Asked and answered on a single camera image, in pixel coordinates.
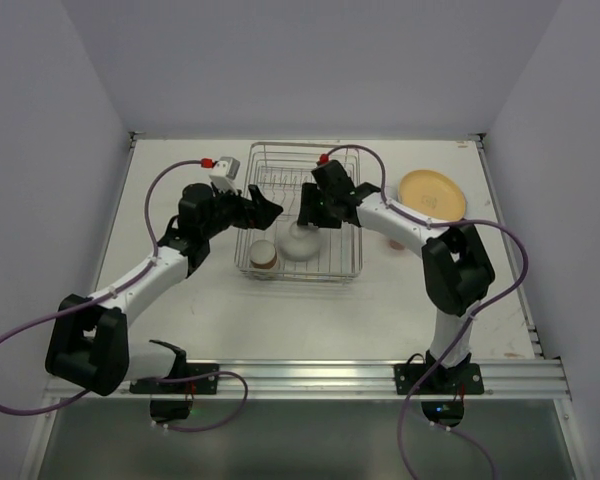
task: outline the cable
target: cable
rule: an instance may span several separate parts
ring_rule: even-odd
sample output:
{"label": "cable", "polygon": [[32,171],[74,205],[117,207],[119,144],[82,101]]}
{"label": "cable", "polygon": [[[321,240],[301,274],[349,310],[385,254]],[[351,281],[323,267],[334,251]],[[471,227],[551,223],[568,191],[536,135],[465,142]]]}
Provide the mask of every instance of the cable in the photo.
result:
{"label": "cable", "polygon": [[405,366],[408,367],[409,365],[411,365],[411,362],[413,362],[416,359],[416,357],[420,357],[422,359],[422,363],[424,363],[424,355],[422,355],[421,353],[414,353],[407,359],[407,361],[405,362]]}
{"label": "cable", "polygon": [[[400,449],[400,456],[402,457],[402,463],[404,463],[404,466],[409,471],[409,473],[414,478],[414,480],[417,480],[419,477],[416,474],[416,472],[413,470],[413,467],[411,466],[411,464],[409,463],[409,459],[407,458],[407,455],[405,453],[404,440],[403,440],[403,435],[402,435],[404,419],[405,419],[405,416],[409,409],[409,403],[410,403],[411,397],[418,390],[420,385],[422,385],[433,374],[433,372],[440,366],[440,364],[444,361],[444,359],[451,352],[451,350],[453,350],[453,348],[458,344],[458,342],[460,341],[462,336],[466,333],[467,329],[471,325],[471,322],[473,322],[475,316],[478,313],[480,313],[481,311],[483,311],[485,308],[488,308],[489,306],[496,303],[498,300],[506,297],[511,292],[515,291],[522,284],[522,282],[524,281],[524,279],[527,276],[527,273],[529,271],[529,255],[527,254],[527,250],[525,249],[524,245],[522,244],[522,241],[520,240],[520,238],[518,238],[518,236],[515,233],[513,233],[511,230],[506,228],[504,225],[500,225],[499,223],[492,222],[491,220],[466,220],[466,219],[463,219],[463,220],[459,220],[457,222],[438,222],[438,223],[428,224],[426,221],[421,220],[421,219],[419,219],[413,215],[410,215],[409,213],[404,212],[403,210],[395,207],[390,202],[388,202],[387,196],[385,194],[385,187],[386,187],[386,182],[387,182],[387,171],[386,171],[384,162],[382,161],[380,156],[374,150],[370,149],[369,147],[365,147],[364,145],[356,145],[356,144],[339,145],[339,146],[334,147],[331,150],[329,150],[326,155],[327,155],[327,157],[330,157],[335,152],[342,150],[342,149],[362,150],[364,152],[367,152],[373,158],[375,158],[375,160],[378,162],[378,165],[380,166],[380,172],[381,172],[380,196],[382,198],[382,201],[388,208],[390,208],[392,211],[394,211],[398,215],[400,215],[408,220],[411,220],[412,222],[415,222],[418,225],[427,226],[430,228],[460,227],[463,225],[486,225],[489,227],[493,227],[493,228],[500,230],[502,233],[505,233],[507,236],[509,236],[513,240],[513,242],[516,244],[518,249],[520,250],[520,254],[522,256],[522,269],[521,269],[520,275],[516,279],[516,281],[513,282],[513,284],[510,287],[506,288],[505,290],[500,292],[498,295],[495,295],[494,297],[490,298],[486,302],[480,304],[478,307],[476,307],[475,309],[473,309],[470,312],[469,316],[467,317],[467,320],[465,321],[462,328],[460,329],[460,331],[458,332],[456,337],[453,339],[451,344],[442,353],[442,355],[440,355],[440,357],[435,361],[435,363],[433,365],[431,365],[431,367],[411,387],[411,389],[407,393],[406,398],[404,399],[404,402],[402,403],[402,407],[400,409],[400,416],[399,416],[399,420],[398,420],[398,429],[397,429],[398,447]],[[471,444],[476,446],[476,448],[478,448],[483,453],[483,455],[486,457],[487,461],[489,462],[489,465],[491,467],[492,477],[499,478],[499,472],[496,468],[496,465],[484,447],[482,447],[476,440],[474,440],[472,437],[470,437],[466,433],[463,433],[458,430],[451,430],[451,432],[454,433],[455,435],[458,435],[459,437],[464,438],[465,440],[467,440],[468,442],[470,442]]]}
{"label": "cable", "polygon": [[[145,200],[144,200],[144,221],[145,221],[145,225],[147,227],[147,232],[149,233],[149,238],[151,239],[152,252],[153,252],[154,257],[158,255],[159,246],[158,246],[158,241],[156,239],[155,232],[153,231],[153,227],[151,226],[151,219],[149,218],[149,205],[151,203],[151,196],[153,194],[153,191],[155,190],[158,182],[160,182],[160,180],[170,171],[172,171],[178,167],[182,167],[184,165],[200,165],[200,164],[201,164],[200,160],[184,160],[182,162],[174,163],[173,165],[170,165],[169,167],[165,168],[162,172],[160,172],[158,174],[158,176],[153,180],[153,182],[151,182],[151,185],[149,186],[149,189],[147,190],[147,194],[146,194]],[[140,272],[138,272],[138,274],[135,275],[133,278],[129,279],[127,282],[122,284],[117,289],[117,292],[122,292],[122,291],[126,290],[127,288],[131,287],[132,285],[134,285],[135,283],[137,283],[153,268],[153,266],[154,266],[153,262],[151,262],[151,261],[147,262],[147,264],[144,266],[144,268]],[[68,315],[74,314],[74,313],[84,310],[86,308],[93,307],[94,305],[98,305],[99,303],[109,300],[111,297],[113,297],[113,293],[106,293],[106,294],[102,295],[101,297],[94,298],[92,300],[89,300],[86,303],[82,303],[80,305],[76,305],[74,307],[67,308],[60,312],[53,312],[48,315],[44,315],[42,317],[31,320],[30,322],[20,325],[19,327],[16,327],[16,328],[9,330],[8,332],[0,335],[0,345],[2,343],[6,342],[7,340],[9,340],[10,338],[14,337],[15,335],[18,335],[19,333],[24,332],[25,330],[28,330],[33,327],[37,327],[38,325],[41,325],[46,322],[50,322],[51,320],[54,320],[54,319],[66,317]],[[240,380],[245,385],[245,399],[246,399],[246,382],[244,381],[244,379],[242,377],[240,377],[239,375],[234,374],[232,372],[225,372],[225,374],[226,375],[230,374],[231,376],[238,378],[238,380]],[[71,405],[75,401],[84,397],[87,393],[89,393],[87,390],[83,390],[82,392],[74,395],[71,398],[67,398],[65,400],[62,400],[62,401],[54,404],[54,405],[50,405],[48,407],[43,407],[43,408],[16,409],[16,408],[11,408],[11,407],[2,405],[0,403],[0,412],[4,413],[6,415],[15,415],[15,416],[41,415],[41,414],[53,412],[54,410],[58,410],[60,408]]]}
{"label": "cable", "polygon": [[176,432],[199,433],[199,432],[206,432],[208,430],[213,430],[215,428],[219,428],[219,427],[222,427],[223,425],[226,425],[231,420],[233,420],[235,417],[237,417],[238,414],[240,414],[240,412],[242,412],[242,409],[244,408],[245,404],[247,403],[247,397],[249,396],[249,386],[247,385],[246,380],[242,376],[238,375],[235,372],[229,372],[226,370],[220,370],[219,372],[205,373],[202,375],[196,375],[194,377],[156,378],[156,379],[154,379],[157,383],[174,384],[174,383],[195,382],[196,380],[202,380],[204,378],[215,377],[215,376],[219,377],[222,375],[237,378],[240,381],[240,383],[242,383],[242,385],[244,386],[244,395],[242,396],[242,400],[240,400],[240,403],[238,404],[237,408],[231,414],[227,415],[222,420],[212,423],[211,425],[203,425],[202,427],[180,427],[178,425],[166,424],[167,425],[166,428],[168,428],[169,430],[175,430]]}

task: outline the yellow plate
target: yellow plate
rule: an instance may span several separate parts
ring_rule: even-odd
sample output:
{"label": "yellow plate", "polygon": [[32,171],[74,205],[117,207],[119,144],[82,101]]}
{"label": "yellow plate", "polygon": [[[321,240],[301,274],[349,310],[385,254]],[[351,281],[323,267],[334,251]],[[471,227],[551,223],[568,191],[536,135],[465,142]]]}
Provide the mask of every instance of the yellow plate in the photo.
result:
{"label": "yellow plate", "polygon": [[464,217],[467,201],[449,177],[433,170],[414,170],[400,182],[400,202],[431,218],[454,222]]}

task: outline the glass panel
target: glass panel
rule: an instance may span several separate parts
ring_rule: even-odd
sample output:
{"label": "glass panel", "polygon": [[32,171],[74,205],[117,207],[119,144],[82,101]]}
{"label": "glass panel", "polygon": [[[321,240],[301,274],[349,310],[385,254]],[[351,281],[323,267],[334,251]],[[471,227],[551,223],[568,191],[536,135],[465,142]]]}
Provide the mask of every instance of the glass panel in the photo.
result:
{"label": "glass panel", "polygon": [[[188,423],[210,423],[230,401],[198,400]],[[406,478],[396,445],[395,401],[257,401],[216,431],[198,434],[150,427],[148,402],[87,399],[59,413],[42,479]],[[488,479],[482,454],[432,429],[420,406],[405,426],[405,444],[423,479]],[[467,401],[460,427],[493,456],[502,479],[572,478],[551,401]]]}

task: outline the white wall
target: white wall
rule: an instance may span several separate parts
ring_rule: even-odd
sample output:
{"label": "white wall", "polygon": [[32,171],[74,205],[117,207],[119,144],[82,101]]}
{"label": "white wall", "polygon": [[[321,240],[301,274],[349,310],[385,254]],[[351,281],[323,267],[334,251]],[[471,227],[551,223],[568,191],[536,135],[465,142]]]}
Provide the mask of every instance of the white wall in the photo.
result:
{"label": "white wall", "polygon": [[484,132],[559,0],[63,0],[151,134]]}
{"label": "white wall", "polygon": [[532,312],[600,478],[600,0],[564,0],[488,135]]}
{"label": "white wall", "polygon": [[[0,333],[87,293],[126,163],[126,133],[63,7],[0,0]],[[0,350],[0,400],[37,407],[49,328]],[[0,479],[32,419],[0,414]]]}

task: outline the dish rack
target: dish rack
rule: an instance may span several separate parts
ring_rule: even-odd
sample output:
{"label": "dish rack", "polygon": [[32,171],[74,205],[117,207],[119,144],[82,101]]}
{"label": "dish rack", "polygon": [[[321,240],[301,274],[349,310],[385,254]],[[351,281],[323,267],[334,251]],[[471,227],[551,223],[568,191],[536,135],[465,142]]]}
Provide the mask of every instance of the dish rack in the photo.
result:
{"label": "dish rack", "polygon": [[[235,263],[245,275],[267,280],[347,282],[360,273],[362,231],[346,223],[342,224],[341,229],[320,229],[322,248],[318,255],[306,262],[287,260],[279,250],[278,263],[270,270],[254,268],[249,260],[249,248],[253,242],[265,239],[276,244],[278,233],[286,231],[297,220],[302,184],[315,183],[311,170],[316,168],[320,154],[335,146],[283,142],[258,142],[251,146],[244,191],[247,191],[249,184],[257,185],[268,200],[281,205],[284,211],[266,231],[239,231]],[[358,185],[359,152],[342,150],[331,158],[339,160],[353,183]]]}

